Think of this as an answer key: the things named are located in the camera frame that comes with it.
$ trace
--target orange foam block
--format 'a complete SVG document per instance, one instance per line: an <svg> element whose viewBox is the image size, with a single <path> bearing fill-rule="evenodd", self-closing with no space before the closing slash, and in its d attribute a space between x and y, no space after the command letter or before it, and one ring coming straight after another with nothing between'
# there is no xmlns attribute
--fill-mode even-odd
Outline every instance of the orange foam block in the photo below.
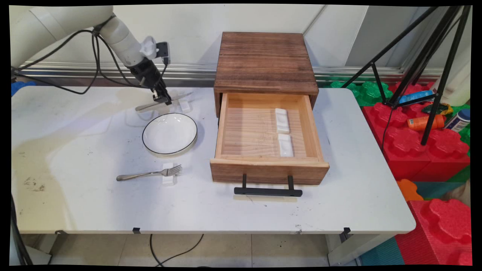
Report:
<svg viewBox="0 0 482 271"><path fill-rule="evenodd" d="M405 201L422 201L423 197L417 193L417 185L407 179L397 181L400 191L405 198Z"/></svg>

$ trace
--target open drawer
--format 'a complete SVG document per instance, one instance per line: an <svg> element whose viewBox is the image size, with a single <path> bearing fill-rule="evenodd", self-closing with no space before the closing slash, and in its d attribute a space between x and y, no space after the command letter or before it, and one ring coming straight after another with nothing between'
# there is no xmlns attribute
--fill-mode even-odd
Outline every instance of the open drawer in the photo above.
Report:
<svg viewBox="0 0 482 271"><path fill-rule="evenodd" d="M281 157L275 108L286 109L293 157ZM222 96L216 154L216 182L318 185L328 171L307 95L238 94Z"/></svg>

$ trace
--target white wall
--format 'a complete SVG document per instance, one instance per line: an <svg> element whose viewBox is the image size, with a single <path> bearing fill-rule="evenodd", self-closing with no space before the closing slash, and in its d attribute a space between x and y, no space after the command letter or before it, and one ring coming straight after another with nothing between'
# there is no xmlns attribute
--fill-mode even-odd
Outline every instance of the white wall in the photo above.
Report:
<svg viewBox="0 0 482 271"><path fill-rule="evenodd" d="M464 33L462 34L462 39L460 40L460 43L458 45L456 56L459 56L461 52L463 52L472 44L472 11L473 7L470 9L469 17L467 18L467 23L465 24ZM454 41L456 31L457 25L452 28L452 31L450 31L449 34L447 34L447 37L443 40L438 50L428 62L427 67L443 68L445 66L445 62L447 61L447 57L449 55L452 42Z"/></svg>
<svg viewBox="0 0 482 271"><path fill-rule="evenodd" d="M121 5L114 6L114 13L139 41L151 35L157 42L169 42L171 63L216 64L223 31L302 33L321 7L309 4ZM314 66L345 64L367 7L327 6L305 36ZM10 6L10 22L24 9ZM46 54L59 43L32 59ZM81 33L48 60L93 62L90 35ZM112 62L105 48L101 51L101 60Z"/></svg>
<svg viewBox="0 0 482 271"><path fill-rule="evenodd" d="M362 67L394 40L428 7L370 6L348 57L347 66ZM425 29L427 20L420 23L392 47L376 65L400 67L414 43Z"/></svg>
<svg viewBox="0 0 482 271"><path fill-rule="evenodd" d="M328 5L305 34L311 64L344 66L368 6Z"/></svg>

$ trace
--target wooden box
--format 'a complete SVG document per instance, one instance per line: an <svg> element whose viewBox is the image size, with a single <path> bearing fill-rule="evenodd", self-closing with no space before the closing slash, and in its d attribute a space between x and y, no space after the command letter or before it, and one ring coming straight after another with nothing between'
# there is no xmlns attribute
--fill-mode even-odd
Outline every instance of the wooden box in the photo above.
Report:
<svg viewBox="0 0 482 271"><path fill-rule="evenodd" d="M308 95L313 108L318 86L303 35L223 32L214 81L217 117L224 93Z"/></svg>
<svg viewBox="0 0 482 271"><path fill-rule="evenodd" d="M280 157L275 108L288 111L294 157ZM307 95L223 94L213 181L318 185L329 165L323 160Z"/></svg>

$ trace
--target white block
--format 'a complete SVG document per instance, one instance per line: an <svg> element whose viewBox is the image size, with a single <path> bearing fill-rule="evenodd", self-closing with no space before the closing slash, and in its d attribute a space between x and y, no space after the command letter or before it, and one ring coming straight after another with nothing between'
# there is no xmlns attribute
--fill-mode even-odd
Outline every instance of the white block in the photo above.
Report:
<svg viewBox="0 0 482 271"><path fill-rule="evenodd" d="M280 156L293 157L293 145L291 145L291 136L278 134L278 142L280 144Z"/></svg>
<svg viewBox="0 0 482 271"><path fill-rule="evenodd" d="M274 109L274 112L276 114L276 132L278 134L289 134L288 112L281 108Z"/></svg>
<svg viewBox="0 0 482 271"><path fill-rule="evenodd" d="M191 106L189 105L189 102L185 97L179 99L179 105L181 106L181 110L183 113L188 113L188 112L191 112L192 110Z"/></svg>
<svg viewBox="0 0 482 271"><path fill-rule="evenodd" d="M172 168L172 167L174 167L173 163L165 163L165 164L162 165L162 169ZM163 186L173 186L175 184L176 184L175 176L169 176L169 177L162 176L162 185Z"/></svg>

